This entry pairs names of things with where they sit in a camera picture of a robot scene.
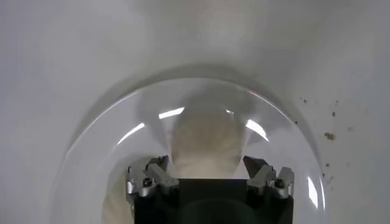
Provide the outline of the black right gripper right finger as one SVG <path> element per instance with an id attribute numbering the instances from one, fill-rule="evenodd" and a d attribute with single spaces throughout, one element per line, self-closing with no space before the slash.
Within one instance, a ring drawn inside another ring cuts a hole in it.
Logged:
<path id="1" fill-rule="evenodd" d="M 243 162 L 249 179 L 247 186 L 264 195 L 269 189 L 275 198 L 286 199 L 294 195 L 295 174 L 289 167 L 282 167 L 279 173 L 264 159 L 244 156 Z"/>

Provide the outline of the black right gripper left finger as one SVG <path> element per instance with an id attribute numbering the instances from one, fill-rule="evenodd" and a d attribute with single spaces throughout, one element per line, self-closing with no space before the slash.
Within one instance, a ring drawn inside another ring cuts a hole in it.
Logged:
<path id="1" fill-rule="evenodd" d="M 136 199 L 152 198 L 158 192 L 169 195 L 179 187 L 179 180 L 167 172 L 169 156 L 150 158 L 146 164 L 140 162 L 127 168 L 126 199 L 135 209 Z"/>

